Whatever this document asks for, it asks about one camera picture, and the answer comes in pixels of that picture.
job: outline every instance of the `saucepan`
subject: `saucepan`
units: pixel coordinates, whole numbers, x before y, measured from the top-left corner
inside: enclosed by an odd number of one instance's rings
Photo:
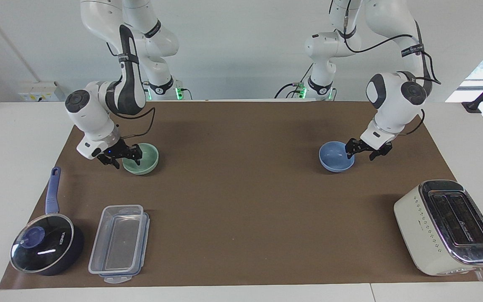
[[[46,193],[46,214],[27,224],[12,245],[11,264],[18,271],[57,275],[69,268],[83,250],[82,231],[59,214],[60,176],[61,168],[53,168]]]

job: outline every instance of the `green indicator light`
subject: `green indicator light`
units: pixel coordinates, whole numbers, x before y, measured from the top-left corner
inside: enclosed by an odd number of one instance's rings
[[[176,88],[176,94],[177,94],[178,100],[181,100],[184,98],[184,93],[180,90],[180,88]]]
[[[303,87],[303,90],[299,94],[299,97],[300,98],[305,98],[306,95],[307,95],[307,88]]]

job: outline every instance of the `blue bowl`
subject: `blue bowl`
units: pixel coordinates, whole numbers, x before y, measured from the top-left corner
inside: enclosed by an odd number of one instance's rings
[[[353,166],[355,155],[348,159],[345,153],[345,143],[330,141],[320,148],[320,163],[328,171],[340,173]]]

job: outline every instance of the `green bowl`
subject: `green bowl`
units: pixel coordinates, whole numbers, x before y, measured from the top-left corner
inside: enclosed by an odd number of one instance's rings
[[[150,145],[149,143],[138,144],[141,151],[143,152],[143,158],[140,161],[140,165],[129,159],[122,159],[122,165],[126,171],[135,175],[145,175],[149,174],[158,165],[159,152],[156,147]]]

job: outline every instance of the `bowl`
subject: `bowl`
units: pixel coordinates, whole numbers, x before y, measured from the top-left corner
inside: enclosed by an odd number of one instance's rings
[[[158,165],[159,152],[156,147],[149,143],[138,144],[143,152],[143,158],[140,160],[140,165],[130,159],[122,159],[122,166],[126,171],[135,175],[149,174]]]
[[[348,170],[355,163],[355,155],[348,159],[345,143],[330,141],[320,148],[320,163],[328,171],[340,173]]]

